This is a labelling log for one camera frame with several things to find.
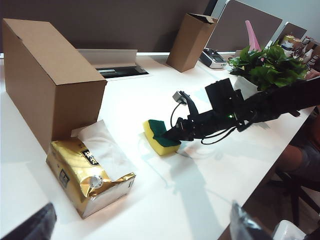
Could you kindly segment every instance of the desk surface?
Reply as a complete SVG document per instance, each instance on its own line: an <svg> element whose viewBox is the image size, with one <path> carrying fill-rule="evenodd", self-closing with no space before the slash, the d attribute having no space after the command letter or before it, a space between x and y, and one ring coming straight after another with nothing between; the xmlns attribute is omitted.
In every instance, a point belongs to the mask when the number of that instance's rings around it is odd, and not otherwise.
<svg viewBox="0 0 320 240"><path fill-rule="evenodd" d="M217 239L230 222L232 200L243 205L308 117L289 114L234 131L221 142L183 142L178 153L158 156L142 122L164 120L176 106L172 95L190 94L199 112L210 109L204 87L227 77L198 62L180 73L167 56L138 56L150 76L108 82L99 119L135 165L130 194L82 220L46 165L46 154L4 91L1 68L1 237L52 202L52 238L60 239ZM175 117L186 117L179 107Z"/></svg>

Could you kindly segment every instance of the white tissue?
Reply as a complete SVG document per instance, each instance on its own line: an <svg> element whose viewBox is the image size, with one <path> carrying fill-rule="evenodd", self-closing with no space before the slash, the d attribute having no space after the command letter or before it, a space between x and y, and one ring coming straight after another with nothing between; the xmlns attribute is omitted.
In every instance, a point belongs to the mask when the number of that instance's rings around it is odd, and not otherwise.
<svg viewBox="0 0 320 240"><path fill-rule="evenodd" d="M103 120L72 130L71 137L84 143L112 181L133 172L134 166L116 144Z"/></svg>
<svg viewBox="0 0 320 240"><path fill-rule="evenodd" d="M288 42L287 40L282 45L284 45L286 48L292 48L294 46L294 44L292 42Z"/></svg>

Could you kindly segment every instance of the open cardboard box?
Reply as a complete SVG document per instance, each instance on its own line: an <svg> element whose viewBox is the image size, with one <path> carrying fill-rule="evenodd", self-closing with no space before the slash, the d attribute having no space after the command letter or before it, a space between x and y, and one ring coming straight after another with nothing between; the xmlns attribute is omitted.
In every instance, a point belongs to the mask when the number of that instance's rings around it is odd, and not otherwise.
<svg viewBox="0 0 320 240"><path fill-rule="evenodd" d="M107 81L49 23L3 19L6 91L48 152L98 119Z"/></svg>
<svg viewBox="0 0 320 240"><path fill-rule="evenodd" d="M194 68L217 22L211 16L186 13L166 63L179 72Z"/></svg>

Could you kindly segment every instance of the tissue pack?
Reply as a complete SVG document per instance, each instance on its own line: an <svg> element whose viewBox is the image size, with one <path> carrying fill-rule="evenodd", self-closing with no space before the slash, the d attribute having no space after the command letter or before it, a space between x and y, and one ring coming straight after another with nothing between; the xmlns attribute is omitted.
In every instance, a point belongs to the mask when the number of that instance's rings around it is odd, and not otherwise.
<svg viewBox="0 0 320 240"><path fill-rule="evenodd" d="M76 137L51 142L46 162L83 219L128 194L136 177L111 181Z"/></svg>

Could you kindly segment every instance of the yellow sponge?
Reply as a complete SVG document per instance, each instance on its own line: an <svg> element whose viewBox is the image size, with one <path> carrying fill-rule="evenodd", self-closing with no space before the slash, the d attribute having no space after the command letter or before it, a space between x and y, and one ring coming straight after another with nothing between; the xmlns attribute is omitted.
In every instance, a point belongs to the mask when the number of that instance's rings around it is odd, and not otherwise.
<svg viewBox="0 0 320 240"><path fill-rule="evenodd" d="M147 120L143 123L144 134L150 146L160 156L176 152L180 145L180 141L174 141L162 137L167 129L164 121Z"/></svg>

